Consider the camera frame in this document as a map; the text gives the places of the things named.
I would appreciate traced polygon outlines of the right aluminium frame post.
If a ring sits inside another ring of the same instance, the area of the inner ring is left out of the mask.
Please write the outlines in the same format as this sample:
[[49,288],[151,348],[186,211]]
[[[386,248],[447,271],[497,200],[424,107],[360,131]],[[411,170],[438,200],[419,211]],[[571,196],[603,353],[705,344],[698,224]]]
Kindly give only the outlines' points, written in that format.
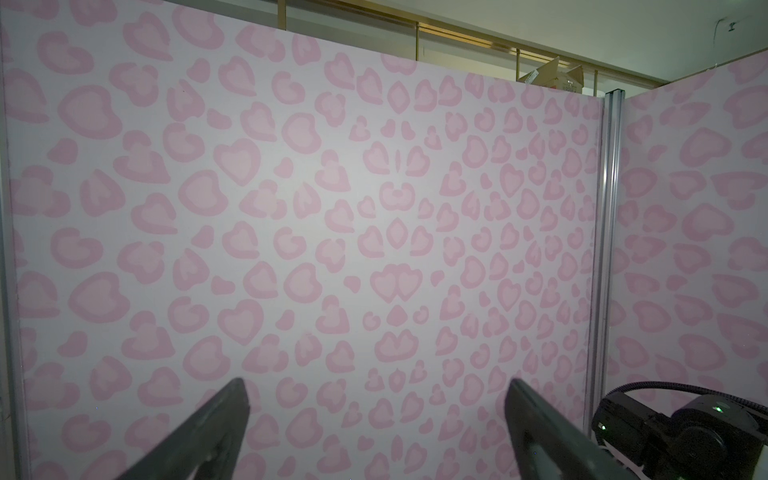
[[611,300],[624,101],[625,91],[622,89],[610,91],[602,99],[583,421],[584,432],[591,439],[596,437],[592,430],[592,419],[605,394],[607,378],[609,303]]

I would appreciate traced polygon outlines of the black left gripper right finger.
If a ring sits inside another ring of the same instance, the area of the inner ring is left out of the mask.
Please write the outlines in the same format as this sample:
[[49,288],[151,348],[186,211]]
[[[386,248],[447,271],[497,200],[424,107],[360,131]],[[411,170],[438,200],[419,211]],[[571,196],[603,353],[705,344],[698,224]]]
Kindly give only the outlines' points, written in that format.
[[595,445],[524,380],[511,380],[505,419],[524,480],[620,480],[635,475]]

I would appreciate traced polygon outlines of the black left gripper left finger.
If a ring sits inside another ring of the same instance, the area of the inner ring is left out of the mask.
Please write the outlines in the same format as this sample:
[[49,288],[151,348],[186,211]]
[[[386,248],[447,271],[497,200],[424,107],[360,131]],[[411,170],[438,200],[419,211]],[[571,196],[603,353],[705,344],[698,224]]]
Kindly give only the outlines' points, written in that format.
[[118,479],[231,479],[249,415],[244,380],[235,378]]

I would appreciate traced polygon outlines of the cardboard box behind wall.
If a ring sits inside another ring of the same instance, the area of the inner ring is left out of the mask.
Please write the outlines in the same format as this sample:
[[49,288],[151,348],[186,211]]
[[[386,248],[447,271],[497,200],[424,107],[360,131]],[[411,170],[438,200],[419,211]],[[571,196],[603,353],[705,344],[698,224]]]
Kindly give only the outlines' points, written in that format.
[[584,87],[584,71],[581,65],[562,70],[559,67],[559,58],[556,57],[522,76],[519,82],[581,94]]

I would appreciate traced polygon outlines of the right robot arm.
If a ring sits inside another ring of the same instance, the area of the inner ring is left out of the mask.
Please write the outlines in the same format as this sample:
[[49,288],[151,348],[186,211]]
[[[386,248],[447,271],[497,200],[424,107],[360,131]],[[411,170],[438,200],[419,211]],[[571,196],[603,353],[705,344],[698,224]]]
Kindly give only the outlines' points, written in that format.
[[592,431],[648,479],[767,477],[767,410],[728,397],[701,395],[667,416],[612,392],[596,410]]

